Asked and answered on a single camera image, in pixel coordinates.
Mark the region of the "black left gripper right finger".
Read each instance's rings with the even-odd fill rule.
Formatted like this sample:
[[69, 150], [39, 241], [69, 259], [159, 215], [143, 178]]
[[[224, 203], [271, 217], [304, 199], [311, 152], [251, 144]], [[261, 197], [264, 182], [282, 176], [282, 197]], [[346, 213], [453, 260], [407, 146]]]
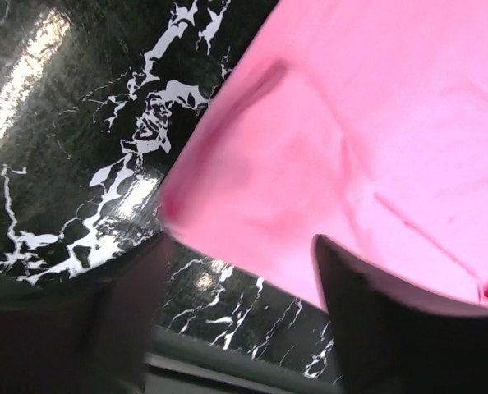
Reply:
[[488, 393], [488, 307], [421, 289], [314, 239], [346, 393]]

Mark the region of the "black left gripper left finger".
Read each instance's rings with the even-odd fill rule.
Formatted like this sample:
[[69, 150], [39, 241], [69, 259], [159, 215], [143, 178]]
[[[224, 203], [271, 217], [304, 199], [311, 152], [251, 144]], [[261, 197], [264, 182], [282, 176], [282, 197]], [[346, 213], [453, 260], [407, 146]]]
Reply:
[[158, 234], [72, 279], [0, 277], [0, 393], [140, 393], [173, 241]]

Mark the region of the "pink t-shirt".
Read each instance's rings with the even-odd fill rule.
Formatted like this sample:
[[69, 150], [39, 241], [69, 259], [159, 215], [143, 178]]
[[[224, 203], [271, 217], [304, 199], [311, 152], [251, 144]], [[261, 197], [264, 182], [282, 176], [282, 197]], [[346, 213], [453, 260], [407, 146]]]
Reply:
[[181, 243], [324, 308], [316, 238], [488, 314], [488, 1], [282, 1], [159, 192]]

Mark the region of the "black marble pattern mat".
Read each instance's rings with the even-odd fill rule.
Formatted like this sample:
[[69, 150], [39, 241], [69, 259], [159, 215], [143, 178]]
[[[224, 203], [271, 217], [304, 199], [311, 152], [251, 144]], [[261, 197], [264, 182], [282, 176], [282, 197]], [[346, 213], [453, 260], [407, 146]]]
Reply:
[[0, 272], [62, 280], [151, 199], [272, 1], [0, 1]]

